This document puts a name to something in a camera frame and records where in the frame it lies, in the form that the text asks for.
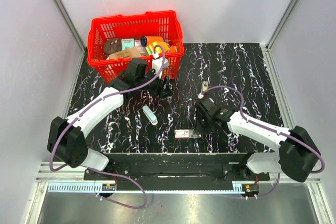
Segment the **white black stapler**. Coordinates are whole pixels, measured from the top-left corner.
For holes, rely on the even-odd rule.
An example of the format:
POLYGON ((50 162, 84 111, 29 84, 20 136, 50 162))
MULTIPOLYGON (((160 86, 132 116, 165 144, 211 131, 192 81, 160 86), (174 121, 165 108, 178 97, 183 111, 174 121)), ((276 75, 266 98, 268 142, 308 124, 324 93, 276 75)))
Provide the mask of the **white black stapler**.
POLYGON ((208 81, 203 81, 202 82, 202 87, 201 87, 201 94, 204 94, 208 89, 208 81))

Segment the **red white staples box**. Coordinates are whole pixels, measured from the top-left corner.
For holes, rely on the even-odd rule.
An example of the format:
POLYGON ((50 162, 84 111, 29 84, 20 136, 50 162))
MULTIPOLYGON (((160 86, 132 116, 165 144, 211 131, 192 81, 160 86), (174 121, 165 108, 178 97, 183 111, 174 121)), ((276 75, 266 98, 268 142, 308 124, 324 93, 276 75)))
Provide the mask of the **red white staples box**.
POLYGON ((174 131, 174 137, 176 139, 181 138, 199 138, 202 137, 202 135, 197 130, 175 130, 174 131))

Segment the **small light blue stapler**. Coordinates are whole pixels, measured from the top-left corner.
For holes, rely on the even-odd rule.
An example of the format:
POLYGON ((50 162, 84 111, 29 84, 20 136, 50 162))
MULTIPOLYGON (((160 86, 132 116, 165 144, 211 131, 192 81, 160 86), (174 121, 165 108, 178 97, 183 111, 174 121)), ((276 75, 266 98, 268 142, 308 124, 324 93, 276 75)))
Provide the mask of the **small light blue stapler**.
POLYGON ((158 119, 156 117, 156 115, 154 114, 154 112, 147 106, 143 106, 142 107, 143 113, 145 114, 145 116, 148 118, 148 120, 150 121, 150 123, 152 125, 157 125, 158 123, 158 119))

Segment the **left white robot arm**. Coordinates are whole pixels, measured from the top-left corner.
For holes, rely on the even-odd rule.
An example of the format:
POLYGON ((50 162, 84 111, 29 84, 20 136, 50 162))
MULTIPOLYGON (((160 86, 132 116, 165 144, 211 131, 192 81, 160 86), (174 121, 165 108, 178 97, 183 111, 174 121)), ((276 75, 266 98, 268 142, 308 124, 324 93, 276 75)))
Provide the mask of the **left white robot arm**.
POLYGON ((88 134, 108 114, 123 106, 139 91, 150 91, 162 99, 170 97, 169 78, 162 76, 168 66, 169 61, 163 57, 154 59, 151 68, 146 60, 133 58, 127 68, 84 108, 65 119, 59 116, 54 118, 47 144, 51 153, 50 162, 58 158, 66 166, 93 168, 101 179, 111 178, 114 168, 109 164, 109 158, 87 146, 88 134))

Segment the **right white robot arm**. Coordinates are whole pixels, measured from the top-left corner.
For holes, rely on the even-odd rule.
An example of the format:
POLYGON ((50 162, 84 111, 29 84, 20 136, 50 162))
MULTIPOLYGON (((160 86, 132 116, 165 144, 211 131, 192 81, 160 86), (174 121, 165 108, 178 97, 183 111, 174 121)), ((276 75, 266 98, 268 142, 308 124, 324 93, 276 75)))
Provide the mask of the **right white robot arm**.
POLYGON ((196 128, 202 134, 223 129, 271 148, 270 153, 253 153, 239 166, 239 175, 250 180, 260 173, 284 173, 303 183, 312 173, 321 154, 304 128, 293 129, 256 120, 237 109, 221 108, 211 98, 195 103, 196 128))

